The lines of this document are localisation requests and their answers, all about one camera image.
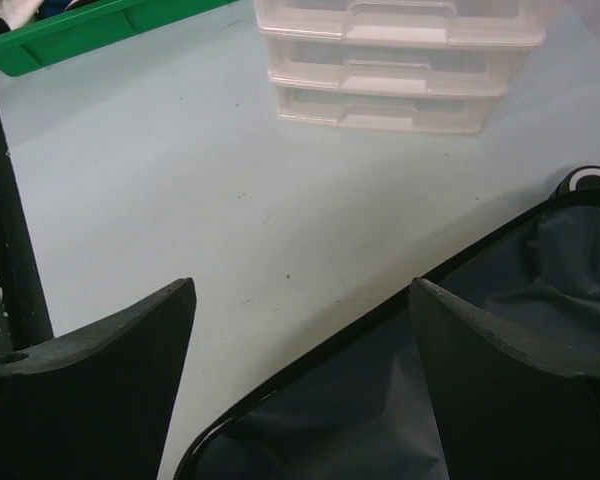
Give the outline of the green plastic tray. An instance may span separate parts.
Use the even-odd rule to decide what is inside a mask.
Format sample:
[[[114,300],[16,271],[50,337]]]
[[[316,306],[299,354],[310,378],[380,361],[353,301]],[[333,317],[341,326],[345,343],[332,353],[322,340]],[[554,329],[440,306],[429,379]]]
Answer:
[[[0,71],[17,77],[187,19],[226,1],[96,1],[0,34]]]

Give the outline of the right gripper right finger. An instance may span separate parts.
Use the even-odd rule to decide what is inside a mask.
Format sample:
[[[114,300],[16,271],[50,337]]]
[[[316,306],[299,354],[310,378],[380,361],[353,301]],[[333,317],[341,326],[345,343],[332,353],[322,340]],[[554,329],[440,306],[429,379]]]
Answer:
[[[424,279],[409,311],[452,479],[600,479],[600,355]]]

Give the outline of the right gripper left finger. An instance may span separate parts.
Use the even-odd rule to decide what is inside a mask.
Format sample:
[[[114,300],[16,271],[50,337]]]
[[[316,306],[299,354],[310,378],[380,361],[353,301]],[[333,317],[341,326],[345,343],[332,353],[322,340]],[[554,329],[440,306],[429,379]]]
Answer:
[[[178,279],[0,357],[0,479],[154,479],[194,323]]]

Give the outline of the white plastic drawer organizer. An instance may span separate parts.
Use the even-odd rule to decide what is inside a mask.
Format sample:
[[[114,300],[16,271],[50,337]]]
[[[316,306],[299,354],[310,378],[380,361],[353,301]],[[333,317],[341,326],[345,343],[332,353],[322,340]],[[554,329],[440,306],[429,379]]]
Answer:
[[[558,1],[258,1],[281,117],[474,134],[546,39]]]

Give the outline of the yellow Pikachu hard-shell suitcase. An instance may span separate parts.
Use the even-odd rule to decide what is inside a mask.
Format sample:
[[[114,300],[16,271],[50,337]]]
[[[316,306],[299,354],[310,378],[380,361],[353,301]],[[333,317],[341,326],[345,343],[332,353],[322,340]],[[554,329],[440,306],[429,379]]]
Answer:
[[[179,479],[600,479],[600,166],[264,382]]]

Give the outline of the white garment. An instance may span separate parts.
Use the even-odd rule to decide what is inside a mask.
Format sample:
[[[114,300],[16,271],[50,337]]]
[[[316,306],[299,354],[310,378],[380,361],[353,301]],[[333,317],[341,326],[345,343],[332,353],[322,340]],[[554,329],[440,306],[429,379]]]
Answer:
[[[44,0],[4,0],[0,6],[0,18],[11,30],[20,28],[32,20]]]

